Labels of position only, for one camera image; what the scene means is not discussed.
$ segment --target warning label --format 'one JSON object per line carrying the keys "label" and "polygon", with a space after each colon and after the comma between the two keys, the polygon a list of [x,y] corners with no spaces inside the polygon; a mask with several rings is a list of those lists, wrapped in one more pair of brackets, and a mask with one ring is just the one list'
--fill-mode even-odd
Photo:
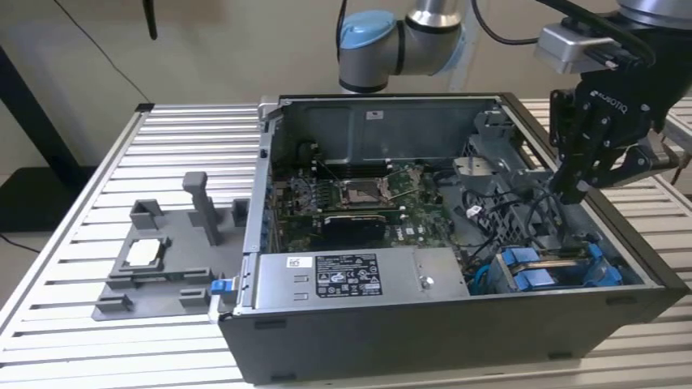
{"label": "warning label", "polygon": [[379,296],[377,255],[318,255],[314,278],[319,297]]}

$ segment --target blue latch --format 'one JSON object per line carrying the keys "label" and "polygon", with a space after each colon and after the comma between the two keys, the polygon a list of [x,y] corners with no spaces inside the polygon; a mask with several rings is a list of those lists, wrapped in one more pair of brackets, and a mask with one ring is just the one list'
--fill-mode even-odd
{"label": "blue latch", "polygon": [[210,286],[211,294],[230,294],[233,293],[233,279],[213,280]]}

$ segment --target blue drive bracket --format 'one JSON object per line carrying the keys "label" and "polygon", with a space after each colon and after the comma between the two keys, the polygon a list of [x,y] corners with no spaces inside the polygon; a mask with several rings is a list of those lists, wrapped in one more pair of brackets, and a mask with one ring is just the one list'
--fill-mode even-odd
{"label": "blue drive bracket", "polygon": [[[501,253],[501,258],[507,267],[515,263],[539,262],[538,253],[529,247],[505,250]],[[523,270],[513,276],[513,279],[521,291],[555,285],[546,269]]]}
{"label": "blue drive bracket", "polygon": [[607,263],[603,253],[593,243],[587,245],[587,251],[593,258],[591,265],[583,276],[583,286],[617,286],[622,285],[622,275],[617,269]]}

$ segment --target cable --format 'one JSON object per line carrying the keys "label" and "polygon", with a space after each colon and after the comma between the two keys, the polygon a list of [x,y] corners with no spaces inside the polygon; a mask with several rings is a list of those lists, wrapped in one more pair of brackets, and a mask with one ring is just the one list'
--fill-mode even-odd
{"label": "cable", "polygon": [[501,43],[502,45],[509,46],[523,46],[523,45],[534,45],[538,43],[538,38],[529,38],[529,39],[506,39],[498,36],[494,31],[489,28],[489,25],[485,23],[485,20],[482,19],[482,16],[479,15],[479,9],[477,8],[477,0],[471,0],[471,9],[473,14],[477,19],[477,24],[479,24],[481,29],[485,31],[485,33],[489,35],[490,38],[493,38],[494,41]]}
{"label": "cable", "polygon": [[471,291],[471,294],[479,294],[481,290],[479,290],[479,280],[482,278],[482,274],[485,274],[489,270],[489,265],[482,265],[477,270],[475,270],[475,275],[473,276],[473,291]]}
{"label": "cable", "polygon": [[143,94],[143,92],[141,91],[141,89],[137,87],[137,85],[134,84],[134,82],[129,79],[129,77],[122,73],[122,71],[117,68],[114,62],[111,61],[110,57],[107,56],[107,54],[105,53],[105,51],[102,50],[102,48],[99,47],[99,45],[95,43],[94,41],[94,38],[90,37],[90,35],[87,34],[86,30],[83,30],[82,26],[78,25],[77,21],[74,20],[74,18],[71,17],[70,13],[66,11],[66,9],[62,7],[62,5],[59,4],[58,0],[53,0],[53,3],[57,5],[57,7],[62,10],[62,13],[65,14],[65,16],[69,18],[69,20],[71,21],[71,23],[74,24],[74,26],[78,28],[78,30],[82,32],[82,34],[85,35],[85,37],[90,40],[90,43],[94,44],[95,46],[95,49],[98,49],[99,53],[103,54],[103,57],[105,57],[105,60],[107,61],[107,63],[110,63],[110,66],[111,68],[115,70],[117,73],[119,73],[119,75],[122,76],[122,78],[127,81],[129,85],[131,85],[131,88],[134,88],[137,90],[137,92],[139,93],[141,97],[143,98],[145,102],[146,103],[150,103],[151,101],[149,100],[149,98],[146,97],[146,95]]}
{"label": "cable", "polygon": [[346,16],[346,3],[347,0],[341,0],[338,18],[335,19],[335,61],[339,60],[341,30],[343,28],[343,17]]}
{"label": "cable", "polygon": [[23,246],[23,245],[21,245],[21,244],[17,243],[17,242],[11,242],[11,241],[7,239],[7,237],[5,237],[1,233],[0,233],[0,239],[2,239],[2,240],[3,240],[7,244],[10,244],[11,246],[18,247],[18,248],[21,248],[21,249],[23,249],[23,250],[29,250],[29,251],[34,252],[35,254],[39,254],[39,252],[41,252],[41,251],[38,251],[38,250],[35,250],[35,249],[31,249],[29,246]]}
{"label": "cable", "polygon": [[655,53],[649,45],[633,36],[627,31],[622,30],[615,24],[606,20],[602,16],[593,14],[585,8],[577,6],[567,0],[535,0],[553,10],[562,12],[566,16],[581,22],[607,38],[611,38],[621,46],[634,55],[637,55],[647,66],[655,64]]}

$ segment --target aluminum slotted table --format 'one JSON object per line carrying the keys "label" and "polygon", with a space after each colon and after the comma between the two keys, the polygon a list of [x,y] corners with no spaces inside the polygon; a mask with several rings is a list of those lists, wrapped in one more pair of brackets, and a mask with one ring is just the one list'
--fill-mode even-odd
{"label": "aluminum slotted table", "polygon": [[[546,126],[546,101],[523,104]],[[229,205],[234,198],[249,196],[255,112],[257,105],[155,105],[150,112],[135,113],[0,313],[5,324],[0,389],[250,387],[206,315],[95,322],[90,314],[129,230],[135,199],[155,198],[163,209],[191,208],[179,188],[190,170],[206,171],[214,204]],[[692,101],[678,104],[677,116],[692,121]],[[692,287],[692,203],[659,177],[603,193]],[[327,384],[330,388],[692,387],[692,296],[653,323],[621,328],[579,361]]]}

